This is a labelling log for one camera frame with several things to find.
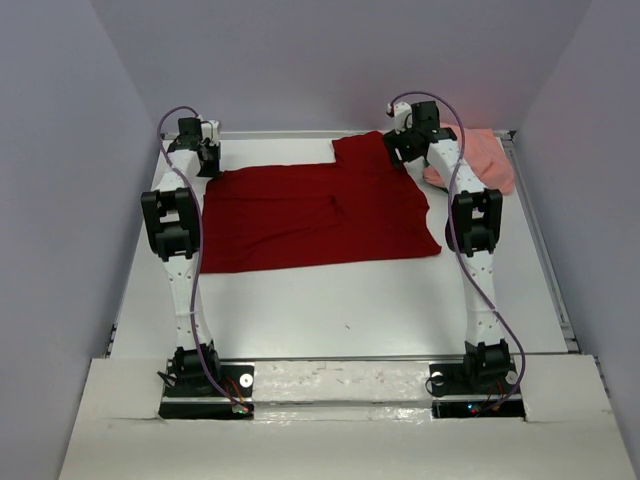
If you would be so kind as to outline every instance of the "gray wall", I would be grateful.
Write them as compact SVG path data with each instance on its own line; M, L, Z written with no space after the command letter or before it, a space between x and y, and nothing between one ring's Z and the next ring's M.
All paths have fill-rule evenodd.
M640 2L594 0L517 136L582 347L640 472Z
M227 130L384 127L408 89L515 128L589 0L91 0L148 111Z
M86 0L0 2L0 65L0 477L54 479L120 300L153 128Z

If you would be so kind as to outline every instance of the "folded cloth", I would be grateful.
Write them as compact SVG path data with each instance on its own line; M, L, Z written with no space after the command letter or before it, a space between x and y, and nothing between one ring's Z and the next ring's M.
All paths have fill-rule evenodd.
M207 184L203 273L436 255L428 204L379 132L333 142L336 163L249 167Z
M451 127L460 138L460 128ZM497 188L503 194L513 192L514 173L513 167L504 154L504 150L498 143L490 129L464 129L465 151L464 158L473 170L473 173L489 188ZM435 168L429 166L422 173L423 178L436 187L448 188L440 178Z

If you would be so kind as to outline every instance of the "pink cloth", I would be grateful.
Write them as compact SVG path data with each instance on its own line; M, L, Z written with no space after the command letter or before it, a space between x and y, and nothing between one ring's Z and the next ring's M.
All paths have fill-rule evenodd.
M443 127L451 127L458 140L460 129L453 125L442 124ZM464 129L465 152L464 158L471 166L473 173L489 188L497 188L503 194L513 192L514 173L511 163L502 150L502 146L490 129ZM436 187L448 188L433 167L427 167L422 173L423 178Z

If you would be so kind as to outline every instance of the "crumpled pink fabric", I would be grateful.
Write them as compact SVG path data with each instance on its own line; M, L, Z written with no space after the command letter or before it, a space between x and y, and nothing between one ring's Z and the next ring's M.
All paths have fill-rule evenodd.
M453 125L442 124L443 127L451 127L458 141L460 129ZM465 152L464 158L471 166L473 173L489 188L497 188L503 194L513 192L515 175L513 167L504 154L504 150L493 135L491 129L464 129ZM440 178L435 168L429 166L422 172L423 178L436 187L448 188Z

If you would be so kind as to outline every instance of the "red cloth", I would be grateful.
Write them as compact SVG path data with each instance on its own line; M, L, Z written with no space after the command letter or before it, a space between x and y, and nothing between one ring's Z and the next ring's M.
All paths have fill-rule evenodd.
M203 273L436 255L427 200L382 134L334 140L336 163L249 167L207 184Z

